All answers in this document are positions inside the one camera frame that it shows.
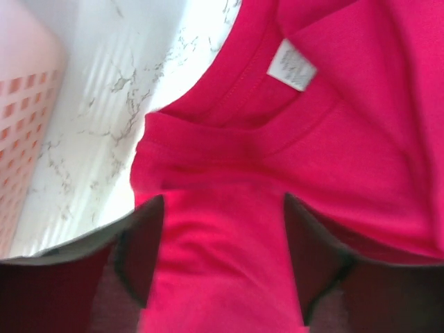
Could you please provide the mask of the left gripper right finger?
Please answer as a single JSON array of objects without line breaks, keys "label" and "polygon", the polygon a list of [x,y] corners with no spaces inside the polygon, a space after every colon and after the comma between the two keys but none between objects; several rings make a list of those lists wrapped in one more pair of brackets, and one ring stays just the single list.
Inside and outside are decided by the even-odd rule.
[{"label": "left gripper right finger", "polygon": [[379,244],[291,194],[284,223],[311,332],[443,331],[443,261]]}]

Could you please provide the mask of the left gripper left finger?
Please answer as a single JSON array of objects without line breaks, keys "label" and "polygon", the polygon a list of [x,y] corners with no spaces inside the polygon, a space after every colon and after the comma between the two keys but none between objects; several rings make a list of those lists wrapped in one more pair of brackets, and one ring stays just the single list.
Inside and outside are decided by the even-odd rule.
[{"label": "left gripper left finger", "polygon": [[129,215],[36,258],[1,263],[2,332],[136,332],[164,222],[155,196]]}]

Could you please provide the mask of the magenta t shirt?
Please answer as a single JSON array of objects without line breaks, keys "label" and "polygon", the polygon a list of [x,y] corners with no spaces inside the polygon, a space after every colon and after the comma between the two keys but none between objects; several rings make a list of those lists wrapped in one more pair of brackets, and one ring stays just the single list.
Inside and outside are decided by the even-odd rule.
[{"label": "magenta t shirt", "polygon": [[242,1],[199,81],[146,115],[130,183],[164,226],[140,332],[307,332],[357,255],[443,263],[443,2]]}]

